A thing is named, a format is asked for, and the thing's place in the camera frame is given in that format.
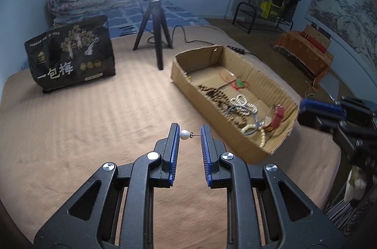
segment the landscape painting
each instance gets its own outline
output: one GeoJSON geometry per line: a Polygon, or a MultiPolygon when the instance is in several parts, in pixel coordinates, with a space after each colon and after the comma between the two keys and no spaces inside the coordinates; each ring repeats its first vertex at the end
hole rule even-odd
{"type": "Polygon", "coordinates": [[[377,73],[377,0],[311,0],[307,15],[335,32],[377,73]]]}

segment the metal screw cap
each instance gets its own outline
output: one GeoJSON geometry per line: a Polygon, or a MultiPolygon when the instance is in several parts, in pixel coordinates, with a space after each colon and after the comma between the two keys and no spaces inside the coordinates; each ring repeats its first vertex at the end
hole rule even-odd
{"type": "Polygon", "coordinates": [[[111,171],[114,169],[114,167],[115,167],[115,164],[112,162],[105,163],[102,166],[103,170],[106,170],[106,171],[111,171]]]}
{"type": "Polygon", "coordinates": [[[272,171],[272,172],[274,172],[274,171],[277,171],[277,170],[278,170],[278,167],[277,167],[275,164],[267,164],[267,165],[266,165],[266,169],[267,169],[268,171],[272,171]]]}
{"type": "Polygon", "coordinates": [[[231,153],[231,152],[224,152],[224,153],[221,155],[221,157],[222,157],[224,160],[229,161],[229,160],[231,160],[231,159],[234,158],[234,155],[233,155],[233,153],[231,153]]]}
{"type": "Polygon", "coordinates": [[[160,154],[156,151],[152,151],[152,152],[147,154],[147,158],[149,160],[157,160],[159,157],[160,157],[160,154]]]}

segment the black snack bag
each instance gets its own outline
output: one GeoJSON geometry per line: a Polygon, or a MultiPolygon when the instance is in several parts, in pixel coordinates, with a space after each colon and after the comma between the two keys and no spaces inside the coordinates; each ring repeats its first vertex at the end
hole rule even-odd
{"type": "Polygon", "coordinates": [[[105,15],[45,32],[25,42],[25,49],[31,75],[44,93],[115,75],[105,15]]]}

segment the blue gripper pad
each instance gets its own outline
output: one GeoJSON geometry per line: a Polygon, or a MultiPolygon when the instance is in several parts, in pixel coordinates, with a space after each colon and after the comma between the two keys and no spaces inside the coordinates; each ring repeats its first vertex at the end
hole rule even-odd
{"type": "Polygon", "coordinates": [[[204,163],[204,174],[205,180],[207,181],[208,186],[211,186],[212,183],[212,176],[211,176],[211,160],[210,160],[210,153],[208,147],[208,139],[212,139],[212,135],[210,138],[207,138],[208,133],[206,133],[204,126],[200,128],[200,139],[202,144],[202,153],[203,153],[203,163],[204,163]]]}
{"type": "Polygon", "coordinates": [[[180,147],[180,126],[178,125],[175,129],[172,155],[170,156],[170,171],[169,171],[169,183],[170,186],[173,186],[175,179],[175,171],[177,169],[177,160],[178,160],[178,149],[180,147]]]}
{"type": "Polygon", "coordinates": [[[340,105],[330,104],[314,99],[303,99],[300,103],[300,111],[303,110],[316,110],[318,112],[323,112],[326,115],[331,114],[338,119],[346,119],[346,112],[342,109],[340,105]]]}

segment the pearl earring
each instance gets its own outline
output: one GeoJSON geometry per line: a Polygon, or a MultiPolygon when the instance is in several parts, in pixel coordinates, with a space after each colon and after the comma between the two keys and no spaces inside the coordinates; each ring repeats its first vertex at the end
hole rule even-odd
{"type": "Polygon", "coordinates": [[[200,135],[195,135],[193,132],[189,132],[187,130],[181,130],[180,131],[180,138],[182,140],[187,140],[187,139],[191,139],[193,138],[194,136],[200,136],[200,135]]]}

